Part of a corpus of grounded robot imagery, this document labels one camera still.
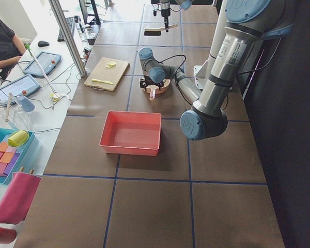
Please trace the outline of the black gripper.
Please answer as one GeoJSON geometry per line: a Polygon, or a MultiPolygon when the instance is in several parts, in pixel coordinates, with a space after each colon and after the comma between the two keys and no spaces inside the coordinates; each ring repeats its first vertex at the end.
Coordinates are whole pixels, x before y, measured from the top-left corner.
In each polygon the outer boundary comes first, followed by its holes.
{"type": "Polygon", "coordinates": [[[153,16],[156,17],[157,16],[157,12],[161,13],[161,16],[164,18],[164,25],[165,25],[165,31],[168,32],[169,31],[169,20],[168,17],[170,16],[170,8],[153,8],[153,16]]]}
{"type": "Polygon", "coordinates": [[[140,79],[139,79],[140,88],[146,89],[147,86],[151,86],[151,85],[154,85],[154,86],[158,87],[159,89],[161,89],[164,86],[164,82],[155,83],[148,76],[140,77],[140,79]]]}

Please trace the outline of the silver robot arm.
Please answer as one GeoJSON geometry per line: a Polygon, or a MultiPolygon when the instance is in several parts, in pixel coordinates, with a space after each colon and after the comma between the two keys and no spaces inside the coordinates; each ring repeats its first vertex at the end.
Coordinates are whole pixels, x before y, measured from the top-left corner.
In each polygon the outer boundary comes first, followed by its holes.
{"type": "Polygon", "coordinates": [[[295,6],[295,1],[222,1],[209,57],[200,69],[205,79],[203,89],[198,89],[180,66],[158,62],[150,48],[138,53],[144,75],[141,85],[162,86],[165,80],[176,85],[191,105],[180,118],[188,139],[221,135],[227,128],[221,106],[253,43],[288,35],[295,6]]]}
{"type": "Polygon", "coordinates": [[[154,7],[153,15],[156,16],[156,12],[160,12],[161,16],[164,18],[164,26],[165,31],[168,33],[169,31],[169,16],[171,15],[171,2],[175,2],[175,4],[179,5],[181,9],[188,10],[192,6],[191,0],[158,0],[151,1],[151,4],[156,4],[157,7],[154,7]]]}

